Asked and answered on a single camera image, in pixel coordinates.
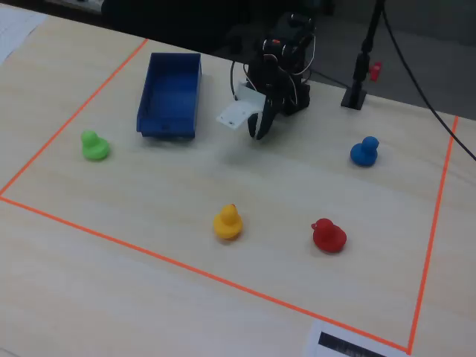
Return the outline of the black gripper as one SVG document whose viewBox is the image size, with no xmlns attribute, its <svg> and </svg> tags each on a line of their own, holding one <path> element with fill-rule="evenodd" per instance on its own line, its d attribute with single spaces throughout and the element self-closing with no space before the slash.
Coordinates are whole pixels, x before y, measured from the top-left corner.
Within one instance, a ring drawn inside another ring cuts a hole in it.
<svg viewBox="0 0 476 357">
<path fill-rule="evenodd" d="M 264 138 L 280 112 L 295 108 L 295 84 L 273 55 L 255 56 L 246 70 L 246 86 L 266 96 L 262 113 L 256 112 L 247 120 L 249 135 L 255 140 Z"/>
</svg>

